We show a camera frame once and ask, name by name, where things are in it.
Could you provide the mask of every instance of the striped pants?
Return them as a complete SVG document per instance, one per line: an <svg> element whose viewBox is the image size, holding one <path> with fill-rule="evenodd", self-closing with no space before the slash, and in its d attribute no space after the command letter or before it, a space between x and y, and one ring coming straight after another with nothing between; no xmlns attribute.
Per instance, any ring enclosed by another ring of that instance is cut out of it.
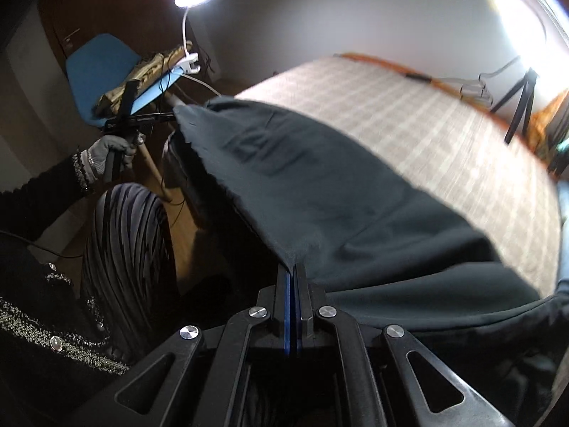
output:
<svg viewBox="0 0 569 427"><path fill-rule="evenodd" d="M160 199L144 186L119 184L99 199L83 258L81 301L109 336L109 353L125 363L173 332L179 293L170 228Z"/></svg>

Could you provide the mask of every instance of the wooden chair leg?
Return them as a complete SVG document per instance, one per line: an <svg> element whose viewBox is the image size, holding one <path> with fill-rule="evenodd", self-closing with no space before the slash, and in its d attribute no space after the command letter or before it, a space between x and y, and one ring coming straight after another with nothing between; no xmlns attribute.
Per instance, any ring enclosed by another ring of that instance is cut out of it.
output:
<svg viewBox="0 0 569 427"><path fill-rule="evenodd" d="M148 168L150 169L150 172L152 173L153 177L156 178L156 181L160 185L160 189L162 190L164 199L166 199L168 202L172 202L172 193L166 188L166 186L164 186L164 179L162 178L160 171L158 170L156 164L154 163L152 157L150 156L150 152L148 152L146 144L142 143L138 147L138 150L140 151L140 154L144 158L144 162L146 162L146 165L148 165Z"/></svg>

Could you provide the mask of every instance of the black sleeve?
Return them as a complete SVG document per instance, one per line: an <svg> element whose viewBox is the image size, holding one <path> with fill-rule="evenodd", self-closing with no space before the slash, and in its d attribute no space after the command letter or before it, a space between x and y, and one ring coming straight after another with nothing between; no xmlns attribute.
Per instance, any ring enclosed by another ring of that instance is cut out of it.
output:
<svg viewBox="0 0 569 427"><path fill-rule="evenodd" d="M68 157L20 189L0 193L0 227L35 241L83 195Z"/></svg>

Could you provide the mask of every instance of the brown door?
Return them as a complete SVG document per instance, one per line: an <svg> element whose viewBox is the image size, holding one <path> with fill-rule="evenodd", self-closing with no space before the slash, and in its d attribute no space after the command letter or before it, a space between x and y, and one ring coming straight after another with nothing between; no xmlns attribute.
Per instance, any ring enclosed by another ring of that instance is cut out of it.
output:
<svg viewBox="0 0 569 427"><path fill-rule="evenodd" d="M100 33L143 56L181 44L183 10L174 0L40 0L39 12L63 71L67 57Z"/></svg>

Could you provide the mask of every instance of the patterned cloth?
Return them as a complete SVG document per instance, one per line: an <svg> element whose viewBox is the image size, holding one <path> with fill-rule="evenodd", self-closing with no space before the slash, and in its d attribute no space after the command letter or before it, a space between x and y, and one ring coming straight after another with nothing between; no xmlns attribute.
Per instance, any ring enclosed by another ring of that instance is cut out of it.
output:
<svg viewBox="0 0 569 427"><path fill-rule="evenodd" d="M560 243L555 184L521 142L459 99L340 57L301 65L238 94L354 138L412 185L464 216L541 296L554 291Z"/></svg>

